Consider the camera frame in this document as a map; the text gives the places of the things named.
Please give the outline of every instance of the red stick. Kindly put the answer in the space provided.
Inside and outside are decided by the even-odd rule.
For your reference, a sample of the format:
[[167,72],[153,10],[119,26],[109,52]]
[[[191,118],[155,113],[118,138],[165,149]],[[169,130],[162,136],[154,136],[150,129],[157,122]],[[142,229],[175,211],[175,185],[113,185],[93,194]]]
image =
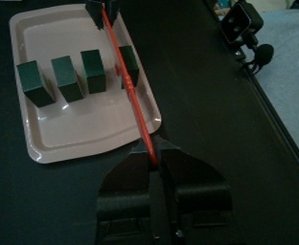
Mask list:
[[147,148],[147,151],[149,151],[153,167],[158,167],[159,161],[158,161],[158,157],[157,157],[157,152],[155,152],[153,140],[151,140],[151,137],[150,137],[150,134],[149,134],[149,130],[147,130],[146,122],[145,122],[142,109],[141,109],[139,102],[138,102],[137,95],[135,95],[135,85],[134,85],[131,76],[130,76],[129,71],[127,71],[125,58],[122,56],[118,40],[117,40],[117,37],[115,37],[115,33],[114,33],[114,30],[113,30],[113,27],[111,27],[111,24],[110,24],[110,21],[109,21],[109,17],[107,17],[105,8],[103,8],[103,17],[105,17],[105,24],[106,24],[106,27],[107,27],[107,30],[109,30],[111,41],[113,41],[113,44],[114,44],[115,53],[118,55],[119,63],[121,63],[121,66],[122,66],[122,76],[123,76],[125,88],[126,88],[126,92],[129,94],[130,101],[131,101],[133,108],[134,108],[134,112],[135,112],[135,120],[137,120],[139,133],[141,133],[142,139],[143,139],[145,144],[146,144],[146,148]]

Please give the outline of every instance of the white tray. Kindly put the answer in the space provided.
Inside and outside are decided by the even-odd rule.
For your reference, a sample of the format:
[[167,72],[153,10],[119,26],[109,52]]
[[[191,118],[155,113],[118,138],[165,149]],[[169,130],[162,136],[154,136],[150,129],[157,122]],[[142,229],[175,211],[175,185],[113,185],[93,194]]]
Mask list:
[[[121,46],[133,45],[122,16],[114,25]],[[111,50],[106,31],[99,31],[85,5],[67,5],[18,14],[11,20],[15,54],[15,76],[24,124],[28,152],[43,164],[95,155],[139,139],[135,115],[122,78],[115,72],[115,53]],[[86,94],[86,99],[67,104],[56,85],[56,102],[38,108],[26,98],[16,65],[38,60],[46,77],[55,84],[51,60],[71,56],[75,70],[82,77],[80,52],[99,49],[107,76],[107,91]],[[155,102],[147,77],[139,65],[137,95],[150,133],[162,124],[162,115]]]

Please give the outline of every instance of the gray floor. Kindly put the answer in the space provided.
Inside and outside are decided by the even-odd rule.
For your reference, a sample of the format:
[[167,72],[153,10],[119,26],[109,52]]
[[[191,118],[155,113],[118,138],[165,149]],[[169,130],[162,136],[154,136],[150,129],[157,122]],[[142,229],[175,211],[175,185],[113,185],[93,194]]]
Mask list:
[[293,0],[249,0],[258,11],[277,11],[285,10],[293,3]]

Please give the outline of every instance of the black table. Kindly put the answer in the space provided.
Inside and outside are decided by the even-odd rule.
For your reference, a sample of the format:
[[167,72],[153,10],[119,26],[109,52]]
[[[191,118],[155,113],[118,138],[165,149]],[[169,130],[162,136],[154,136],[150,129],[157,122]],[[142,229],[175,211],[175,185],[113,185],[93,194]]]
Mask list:
[[[135,146],[48,166],[27,153],[10,19],[80,2],[0,2],[0,244],[94,244],[98,190]],[[129,0],[122,12],[163,115],[158,134],[225,176],[246,242],[299,244],[299,151],[209,6]]]

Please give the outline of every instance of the dark green block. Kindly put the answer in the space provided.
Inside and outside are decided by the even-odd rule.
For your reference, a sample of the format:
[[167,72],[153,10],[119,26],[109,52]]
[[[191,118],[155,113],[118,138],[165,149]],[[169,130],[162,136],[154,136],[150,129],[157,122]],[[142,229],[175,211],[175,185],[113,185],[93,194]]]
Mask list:
[[62,91],[67,102],[74,102],[83,99],[83,91],[79,84],[78,75],[72,59],[70,56],[55,58],[52,68],[56,77],[58,87]]
[[46,80],[38,61],[30,61],[19,64],[16,67],[20,75],[22,89],[27,98],[38,107],[55,103],[51,84]]
[[82,52],[85,76],[90,94],[106,91],[105,64],[99,50]]
[[135,60],[135,52],[133,46],[121,47],[122,56],[127,66],[127,71],[134,81],[134,85],[138,84],[139,67]]

